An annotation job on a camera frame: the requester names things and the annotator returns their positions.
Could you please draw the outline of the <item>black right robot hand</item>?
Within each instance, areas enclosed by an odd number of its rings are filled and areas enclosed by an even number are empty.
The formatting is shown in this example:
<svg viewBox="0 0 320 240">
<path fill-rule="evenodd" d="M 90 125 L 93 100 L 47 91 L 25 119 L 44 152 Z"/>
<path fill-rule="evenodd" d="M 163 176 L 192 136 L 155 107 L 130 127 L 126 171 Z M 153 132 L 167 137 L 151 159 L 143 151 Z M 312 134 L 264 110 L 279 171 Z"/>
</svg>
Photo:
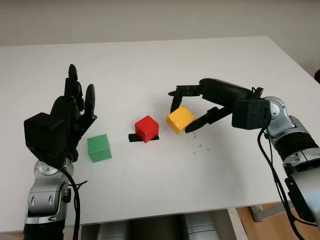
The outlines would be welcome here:
<svg viewBox="0 0 320 240">
<path fill-rule="evenodd" d="M 186 133 L 194 132 L 206 124 L 215 123 L 230 115 L 235 102 L 248 100 L 252 94 L 252 90 L 215 78 L 201 79 L 198 85 L 178 85 L 174 91 L 168 93 L 173 97 L 171 112 L 180 107 L 183 97 L 202 96 L 204 100 L 222 106 L 220 109 L 213 107 L 208 110 L 205 115 L 185 128 Z"/>
</svg>

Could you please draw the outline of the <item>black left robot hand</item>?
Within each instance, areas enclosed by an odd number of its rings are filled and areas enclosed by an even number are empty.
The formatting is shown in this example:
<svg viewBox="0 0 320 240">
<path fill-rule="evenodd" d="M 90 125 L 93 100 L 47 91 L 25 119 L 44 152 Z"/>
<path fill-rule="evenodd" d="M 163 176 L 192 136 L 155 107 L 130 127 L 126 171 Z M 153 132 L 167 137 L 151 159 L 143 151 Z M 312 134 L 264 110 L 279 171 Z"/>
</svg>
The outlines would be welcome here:
<svg viewBox="0 0 320 240">
<path fill-rule="evenodd" d="M 90 84 L 85 96 L 78 81 L 75 65 L 70 64 L 68 77 L 65 79 L 64 95 L 54 102 L 50 114 L 66 123 L 65 155 L 72 162 L 78 160 L 77 146 L 82 136 L 97 119 L 95 110 L 95 87 Z"/>
</svg>

